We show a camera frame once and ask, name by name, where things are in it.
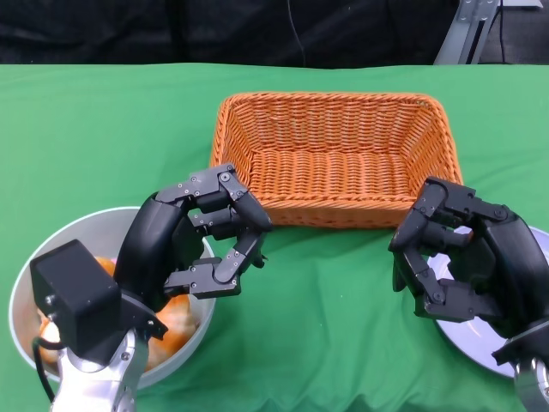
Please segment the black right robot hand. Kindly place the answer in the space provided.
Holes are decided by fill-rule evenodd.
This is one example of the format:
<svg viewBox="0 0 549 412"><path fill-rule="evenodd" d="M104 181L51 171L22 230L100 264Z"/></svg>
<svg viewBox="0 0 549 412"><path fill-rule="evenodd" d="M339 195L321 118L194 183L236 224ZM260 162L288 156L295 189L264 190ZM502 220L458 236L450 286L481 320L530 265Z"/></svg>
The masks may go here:
<svg viewBox="0 0 549 412"><path fill-rule="evenodd" d="M415 314L481 318L503 338L548 318L548 263L526 222L472 188L430 177L389 243L393 289Z"/></svg>

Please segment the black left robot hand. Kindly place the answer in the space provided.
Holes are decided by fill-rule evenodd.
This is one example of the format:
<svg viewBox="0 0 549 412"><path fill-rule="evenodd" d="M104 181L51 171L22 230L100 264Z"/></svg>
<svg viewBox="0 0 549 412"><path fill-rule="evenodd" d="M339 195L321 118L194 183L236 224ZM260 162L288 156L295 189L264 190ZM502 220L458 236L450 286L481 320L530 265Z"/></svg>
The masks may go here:
<svg viewBox="0 0 549 412"><path fill-rule="evenodd" d="M261 248L272 228L233 164L204 169L146 199L124 238L114 279L154 312L180 294L237 295L241 275L263 267Z"/></svg>

